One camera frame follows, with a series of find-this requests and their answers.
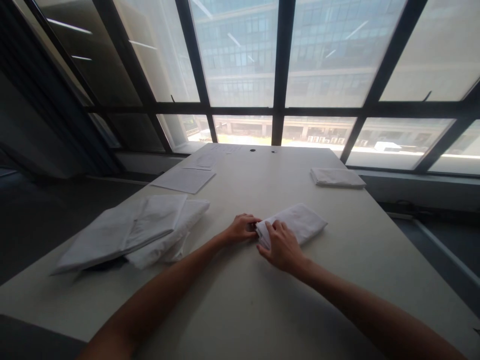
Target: forearm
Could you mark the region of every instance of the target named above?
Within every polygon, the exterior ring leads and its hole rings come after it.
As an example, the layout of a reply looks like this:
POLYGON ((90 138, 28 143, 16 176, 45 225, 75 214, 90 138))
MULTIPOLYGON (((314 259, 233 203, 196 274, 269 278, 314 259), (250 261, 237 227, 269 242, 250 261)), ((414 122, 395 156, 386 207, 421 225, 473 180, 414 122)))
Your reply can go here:
POLYGON ((95 349, 96 344, 120 340, 130 356, 166 318, 224 245, 222 235, 217 235, 154 277, 113 314, 89 346, 95 349))
POLYGON ((452 345, 399 307, 310 260, 292 275, 337 307, 390 359, 465 359, 452 345))

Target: window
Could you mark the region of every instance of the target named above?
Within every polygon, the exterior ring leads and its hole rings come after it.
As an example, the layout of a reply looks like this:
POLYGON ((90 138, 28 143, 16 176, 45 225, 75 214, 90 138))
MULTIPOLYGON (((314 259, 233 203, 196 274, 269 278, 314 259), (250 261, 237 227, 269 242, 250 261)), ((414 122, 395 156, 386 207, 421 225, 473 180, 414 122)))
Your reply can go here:
POLYGON ((219 143, 271 145, 271 116, 214 115, 219 143))
POLYGON ((67 80, 67 83, 70 85, 70 88, 73 90, 77 98, 81 101, 83 105, 90 106, 92 105, 92 100, 87 95, 85 89, 80 85, 79 81, 70 70, 69 66, 65 63, 62 56, 59 54, 58 50, 55 48, 54 44, 50 40, 50 38, 45 33, 42 26, 39 24, 35 16, 32 14, 28 6, 25 4, 23 0, 16 0, 14 1, 15 5, 20 9, 23 16, 26 20, 30 23, 31 27, 33 28, 34 32, 36 33, 39 40, 42 42, 46 52, 53 60, 57 68, 63 74, 63 77, 67 80))
POLYGON ((172 150, 192 154, 212 142, 209 123, 205 115, 158 115, 172 150))
POLYGON ((141 104, 92 0, 36 3, 103 105, 141 104))
POLYGON ((156 100, 199 102, 175 0, 122 0, 115 6, 156 100))
POLYGON ((354 117, 285 116, 282 146, 328 148, 340 157, 354 117))
POLYGON ((278 0, 192 0, 191 12, 211 105, 272 107, 278 0))
POLYGON ((458 101, 480 77, 480 1, 430 0, 382 101, 458 101))
POLYGON ((115 137, 112 130, 109 128, 105 120, 98 114, 90 114, 91 121, 95 125, 96 129, 100 133, 101 137, 106 141, 108 146, 113 149, 121 148, 121 145, 115 137))
POLYGON ((451 119, 369 117, 346 164, 411 170, 451 122, 451 119))
POLYGON ((113 149, 328 148, 480 178, 480 1, 14 2, 113 149))
POLYGON ((147 115, 109 114, 109 118, 130 149, 147 152, 164 151, 154 126, 147 115))
POLYGON ((403 4, 388 12, 379 1, 343 2, 340 6, 338 1, 296 2, 286 107, 364 103, 403 4), (298 91, 304 83, 308 91, 298 91))
POLYGON ((480 120, 475 120, 429 171, 480 175, 480 120))

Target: tabletop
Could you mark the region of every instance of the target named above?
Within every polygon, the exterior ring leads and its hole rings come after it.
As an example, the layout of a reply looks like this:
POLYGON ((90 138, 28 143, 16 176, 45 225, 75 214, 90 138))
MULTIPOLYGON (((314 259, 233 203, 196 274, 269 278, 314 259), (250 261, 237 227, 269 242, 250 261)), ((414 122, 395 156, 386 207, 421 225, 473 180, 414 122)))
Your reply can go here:
MULTIPOLYGON (((200 247, 237 214, 265 219, 304 203, 328 221, 302 247, 307 256, 420 319, 469 359, 479 359, 475 314, 365 189, 316 186, 312 167, 345 168, 325 148, 243 145, 223 154, 216 175, 188 196, 211 205, 192 228, 186 250, 200 247)), ((148 185, 125 201, 154 194, 178 192, 148 185)), ((138 270, 127 264, 107 272, 49 276, 71 240, 0 287, 0 313, 87 342, 164 266, 138 270)), ((335 307, 273 268, 253 243, 223 250, 138 354, 140 359, 293 357, 383 359, 335 307)))

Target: folded towel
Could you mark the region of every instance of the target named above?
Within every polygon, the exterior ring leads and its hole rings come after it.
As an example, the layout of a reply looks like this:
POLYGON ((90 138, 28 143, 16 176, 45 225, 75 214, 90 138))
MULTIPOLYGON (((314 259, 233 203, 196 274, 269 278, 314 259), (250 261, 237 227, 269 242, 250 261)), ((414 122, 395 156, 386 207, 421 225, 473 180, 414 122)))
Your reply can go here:
POLYGON ((105 210, 79 232, 52 275, 115 259, 174 231, 187 195, 154 195, 105 210))
POLYGON ((187 232, 184 237, 178 240, 166 253, 163 255, 159 261, 165 264, 176 263, 184 258, 186 255, 184 253, 185 240, 189 237, 190 232, 187 232))
POLYGON ((175 243, 184 237, 210 207, 210 201, 187 200, 181 210, 175 230, 125 257, 136 268, 145 269, 156 263, 175 243))
POLYGON ((328 222, 302 203, 289 207, 277 215, 256 224, 256 232, 260 238, 259 242, 268 250, 270 249, 270 235, 265 222, 273 224, 275 220, 284 222, 293 231, 300 245, 313 238, 328 224, 328 222))
POLYGON ((342 188, 364 188, 367 184, 353 170, 315 168, 310 170, 313 181, 320 186, 342 188))
POLYGON ((135 222, 122 251, 148 244, 171 233, 180 218, 187 195, 153 195, 146 198, 141 217, 135 222))

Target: glass pane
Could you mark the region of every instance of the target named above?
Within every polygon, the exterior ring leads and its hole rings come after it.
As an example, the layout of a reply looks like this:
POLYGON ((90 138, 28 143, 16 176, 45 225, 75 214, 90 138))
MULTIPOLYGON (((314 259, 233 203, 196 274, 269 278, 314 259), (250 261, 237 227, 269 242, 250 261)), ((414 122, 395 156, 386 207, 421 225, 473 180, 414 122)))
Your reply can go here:
POLYGON ((126 145, 137 151, 164 151, 150 118, 145 114, 109 114, 126 145))
POLYGON ((14 2, 16 6, 20 9, 20 11, 23 13, 23 16, 26 18, 26 20, 30 23, 37 38, 43 44, 43 47, 46 50, 46 53, 48 54, 48 56, 50 56, 51 60, 56 65, 58 70, 61 72, 61 74, 67 81, 68 85, 70 86, 71 90, 76 94, 77 98, 85 106, 93 105, 92 100, 89 98, 89 96, 85 92, 85 89, 82 87, 82 85, 80 85, 74 73, 70 70, 67 63, 64 61, 60 53, 57 51, 57 48, 50 41, 50 38, 47 36, 47 34, 45 33, 40 23, 37 21, 33 13, 30 11, 27 4, 25 4, 23 0, 15 0, 14 2))
POLYGON ((347 165, 411 170, 452 119, 369 117, 347 165))
POLYGON ((159 102, 199 102, 175 0, 115 0, 115 6, 159 102))
POLYGON ((480 175, 480 120, 475 120, 429 171, 480 175))
POLYGON ((103 105, 141 105, 92 0, 37 0, 43 15, 103 105))
POLYGON ((286 107, 361 107, 404 4, 297 1, 286 107))
POLYGON ((458 101, 480 76, 480 1, 429 0, 382 101, 458 101))
POLYGON ((191 0, 210 103, 272 107, 278 0, 191 0))
POLYGON ((117 138, 115 137, 114 133, 112 132, 110 127, 107 125, 105 120, 101 116, 95 113, 92 113, 89 115, 96 129, 100 133, 101 137, 106 141, 108 146, 113 149, 121 148, 122 146, 120 145, 119 141, 117 140, 117 138))
POLYGON ((157 115, 174 153, 193 154, 212 142, 206 115, 157 115))
POLYGON ((355 117, 285 116, 281 145, 329 148, 340 157, 355 117))
POLYGON ((272 145, 272 116, 214 115, 219 143, 272 145))

